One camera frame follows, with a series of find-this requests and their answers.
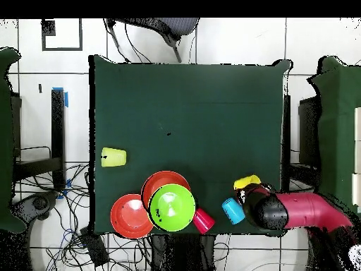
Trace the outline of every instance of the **blue cup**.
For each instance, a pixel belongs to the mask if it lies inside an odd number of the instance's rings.
[[[245,219],[242,206],[234,198],[229,198],[222,204],[222,208],[232,224],[237,224]]]

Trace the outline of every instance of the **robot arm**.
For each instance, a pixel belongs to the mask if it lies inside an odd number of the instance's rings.
[[[256,227],[305,227],[313,270],[361,271],[361,224],[357,215],[351,218],[316,193],[273,193],[260,183],[237,189],[236,194],[246,219]]]

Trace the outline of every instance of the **dark green tablecloth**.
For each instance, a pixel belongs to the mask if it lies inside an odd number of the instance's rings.
[[[262,232],[232,225],[221,204],[233,182],[257,174],[279,188],[283,74],[275,66],[95,64],[95,231],[114,231],[118,198],[139,193],[156,171],[189,182],[215,220],[210,234]],[[103,147],[127,151],[123,167],[101,166]],[[197,232],[190,224],[182,233]],[[153,229],[152,233],[161,233]]]
[[[361,67],[346,66],[334,56],[321,60],[309,81],[321,97],[319,192],[332,194],[353,212],[352,174],[355,171],[355,108],[361,107]]]

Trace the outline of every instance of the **black chair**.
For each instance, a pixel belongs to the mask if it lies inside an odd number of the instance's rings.
[[[182,62],[178,53],[176,43],[181,40],[182,35],[189,35],[198,25],[200,18],[108,18],[106,26],[113,37],[113,41],[119,49],[113,26],[116,22],[143,27],[158,32],[166,44],[173,48],[179,63]]]

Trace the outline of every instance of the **yellow object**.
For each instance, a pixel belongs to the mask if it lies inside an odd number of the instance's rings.
[[[235,189],[244,189],[244,187],[246,187],[247,185],[249,185],[251,183],[259,184],[259,183],[261,183],[261,180],[255,174],[253,174],[252,176],[246,176],[245,178],[241,178],[241,179],[235,181],[234,185],[233,185],[233,189],[234,190]]]
[[[127,152],[125,150],[111,149],[103,147],[102,167],[120,167],[127,162]]]

